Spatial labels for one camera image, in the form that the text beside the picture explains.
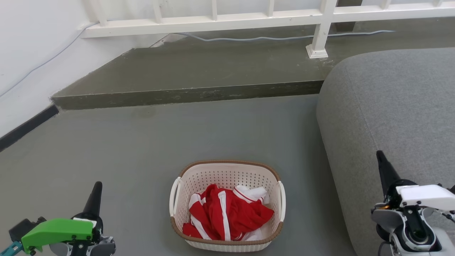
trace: gray wire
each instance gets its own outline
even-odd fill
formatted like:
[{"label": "gray wire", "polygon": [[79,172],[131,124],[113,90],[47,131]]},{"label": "gray wire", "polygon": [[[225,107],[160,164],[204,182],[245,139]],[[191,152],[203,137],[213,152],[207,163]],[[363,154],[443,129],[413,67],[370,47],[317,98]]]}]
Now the gray wire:
[{"label": "gray wire", "polygon": [[[383,33],[383,32],[395,32],[395,31],[393,31],[393,30],[378,30],[378,31],[374,31],[374,32],[330,34],[328,36],[359,36],[359,35],[372,35],[372,34]],[[283,40],[303,39],[303,38],[312,38],[312,37],[314,37],[314,36],[295,36],[295,37],[285,37],[285,38],[273,38],[273,37],[260,36],[260,37],[255,37],[255,38],[242,38],[242,39],[237,39],[237,38],[212,38],[212,39],[205,39],[205,38],[201,38],[201,37],[189,34],[189,33],[175,33],[175,34],[193,37],[193,38],[202,40],[204,42],[212,42],[212,41],[254,41],[254,40],[260,40],[260,39],[283,41]]]},{"label": "gray wire", "polygon": [[452,218],[452,215],[441,213],[444,217],[455,223],[455,220]]},{"label": "gray wire", "polygon": [[390,244],[390,242],[384,241],[384,242],[381,243],[381,245],[379,245],[378,256],[381,256],[382,247],[384,245],[389,245],[389,244]]},{"label": "gray wire", "polygon": [[[96,23],[91,23],[91,24],[88,24],[87,26],[85,26],[81,32],[74,38],[74,40],[69,44],[67,45],[65,48],[63,48],[61,51],[59,51],[57,54],[55,54],[52,58],[50,58],[49,60],[45,61],[43,64],[35,67],[34,69],[30,70],[25,76],[23,76],[18,82],[16,82],[14,85],[12,85],[9,89],[7,89],[6,91],[4,91],[2,94],[0,94],[0,97],[2,97],[3,95],[5,95],[6,93],[8,93],[9,91],[11,91],[11,89],[13,89],[14,87],[16,87],[20,82],[22,82],[24,79],[26,79],[33,71],[37,70],[38,68],[44,66],[45,64],[47,64],[48,62],[52,61],[53,59],[55,59],[57,56],[59,56],[64,50],[68,49],[68,47],[70,47],[80,36],[81,34],[84,32],[85,29],[93,26],[93,25],[96,25],[98,24],[99,22],[96,22]],[[392,31],[392,30],[378,30],[378,31],[374,31],[374,32],[361,32],[361,33],[342,33],[342,34],[331,34],[331,35],[328,35],[328,36],[358,36],[358,35],[372,35],[372,34],[376,34],[376,33],[382,33],[382,32],[395,32],[395,31]],[[202,40],[202,41],[205,41],[205,42],[212,42],[212,41],[254,41],[254,40],[259,40],[259,39],[268,39],[268,40],[276,40],[276,41],[283,41],[283,40],[291,40],[291,39],[303,39],[303,38],[311,38],[311,37],[314,37],[314,36],[296,36],[296,37],[285,37],[285,38],[273,38],[273,37],[265,37],[265,36],[261,36],[261,37],[256,37],[256,38],[245,38],[245,39],[236,39],[236,38],[212,38],[212,39],[204,39],[204,38],[201,38],[201,37],[198,37],[198,36],[194,36],[194,35],[191,35],[189,33],[175,33],[175,34],[179,34],[179,35],[184,35],[184,36],[190,36],[190,37],[193,37],[193,38],[196,38],[196,39],[199,39],[199,40]]]},{"label": "gray wire", "polygon": [[6,91],[4,91],[0,97],[2,97],[3,95],[5,95],[6,93],[8,93],[9,91],[11,91],[11,89],[13,89],[14,87],[16,87],[20,82],[22,82],[24,79],[26,79],[33,71],[37,70],[38,68],[46,65],[48,62],[50,62],[51,60],[55,59],[55,57],[59,56],[64,50],[68,49],[68,47],[70,47],[80,36],[81,34],[84,32],[85,29],[93,26],[93,25],[96,25],[98,24],[99,22],[96,22],[96,23],[91,23],[91,24],[88,24],[87,26],[85,26],[81,32],[74,38],[73,41],[71,41],[71,43],[69,45],[67,45],[65,48],[63,48],[61,51],[59,51],[57,54],[55,54],[52,58],[50,58],[49,60],[45,61],[43,64],[35,67],[34,69],[30,70],[25,76],[23,76],[18,82],[16,82],[14,85],[12,85],[9,89],[7,89]]}]

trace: black baseboard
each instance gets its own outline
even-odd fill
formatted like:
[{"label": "black baseboard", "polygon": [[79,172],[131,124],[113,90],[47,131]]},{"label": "black baseboard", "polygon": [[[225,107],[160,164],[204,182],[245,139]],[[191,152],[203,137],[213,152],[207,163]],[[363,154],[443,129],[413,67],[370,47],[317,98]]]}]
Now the black baseboard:
[{"label": "black baseboard", "polygon": [[23,123],[16,129],[12,130],[7,135],[0,138],[0,152],[14,144],[16,141],[25,136],[27,133],[31,132],[40,124],[51,119],[53,116],[58,114],[58,112],[59,111],[57,107],[55,105],[52,105],[43,110],[41,113],[34,116],[32,119],[28,120],[27,122]]}]

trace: brown basket rim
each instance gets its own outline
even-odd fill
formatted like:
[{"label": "brown basket rim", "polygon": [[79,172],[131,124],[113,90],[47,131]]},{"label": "brown basket rim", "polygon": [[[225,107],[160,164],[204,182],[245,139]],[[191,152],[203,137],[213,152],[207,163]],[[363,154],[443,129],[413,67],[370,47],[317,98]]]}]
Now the brown basket rim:
[{"label": "brown basket rim", "polygon": [[[188,171],[191,167],[199,164],[247,164],[247,165],[255,165],[259,167],[264,167],[267,170],[269,170],[277,179],[277,181],[280,181],[280,176],[278,173],[270,166],[265,165],[265,164],[260,164],[260,163],[255,163],[255,162],[248,162],[248,161],[239,161],[239,160],[203,160],[203,161],[197,161],[192,164],[189,164],[183,171],[180,173],[179,177],[182,177],[186,171]],[[206,240],[206,239],[201,239],[201,238],[196,238],[196,237],[191,237],[185,235],[183,232],[181,232],[177,228],[177,224],[175,223],[175,218],[171,217],[171,225],[174,231],[179,235],[181,238],[191,241],[191,242],[197,242],[197,243],[203,243],[203,244],[210,244],[210,245],[221,245],[221,246],[253,246],[253,245],[262,245],[271,242],[273,239],[275,239],[281,232],[281,229],[283,228],[283,222],[281,221],[278,224],[277,229],[273,234],[271,234],[269,237],[262,239],[262,240],[257,240],[257,241],[221,241],[221,240]]]},{"label": "brown basket rim", "polygon": [[267,170],[269,170],[277,179],[277,181],[280,181],[280,176],[278,173],[273,169],[272,167],[266,165],[266,164],[261,164],[261,163],[255,163],[255,162],[248,162],[248,161],[241,161],[241,160],[202,160],[202,161],[197,161],[194,163],[189,164],[183,171],[180,173],[179,177],[181,178],[185,172],[187,172],[191,167],[199,165],[199,164],[246,164],[246,165],[254,165],[254,166],[259,166],[263,167]]}]

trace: gray sofa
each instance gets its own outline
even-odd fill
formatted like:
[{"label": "gray sofa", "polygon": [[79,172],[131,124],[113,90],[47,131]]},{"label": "gray sofa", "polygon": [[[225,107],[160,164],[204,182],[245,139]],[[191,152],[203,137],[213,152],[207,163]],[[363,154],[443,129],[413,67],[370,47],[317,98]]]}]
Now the gray sofa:
[{"label": "gray sofa", "polygon": [[[377,150],[404,179],[455,185],[455,48],[346,59],[325,80],[317,117],[351,242],[358,256],[376,255]],[[455,241],[449,220],[433,214],[429,222]]]}]

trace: white plastic basket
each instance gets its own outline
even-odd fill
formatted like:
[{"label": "white plastic basket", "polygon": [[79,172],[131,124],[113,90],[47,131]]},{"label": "white plastic basket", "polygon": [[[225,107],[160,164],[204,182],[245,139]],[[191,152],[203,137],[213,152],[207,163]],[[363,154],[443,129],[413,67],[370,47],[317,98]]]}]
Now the white plastic basket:
[{"label": "white plastic basket", "polygon": [[[264,187],[274,210],[273,217],[262,226],[266,239],[258,241],[215,241],[194,238],[182,233],[183,223],[189,222],[190,196],[210,184],[233,189],[237,185],[249,188]],[[243,161],[200,161],[186,167],[174,181],[169,198],[169,214],[175,232],[193,247],[211,251],[248,252],[267,247],[281,231],[286,213],[286,194],[275,170],[264,165]]]}]

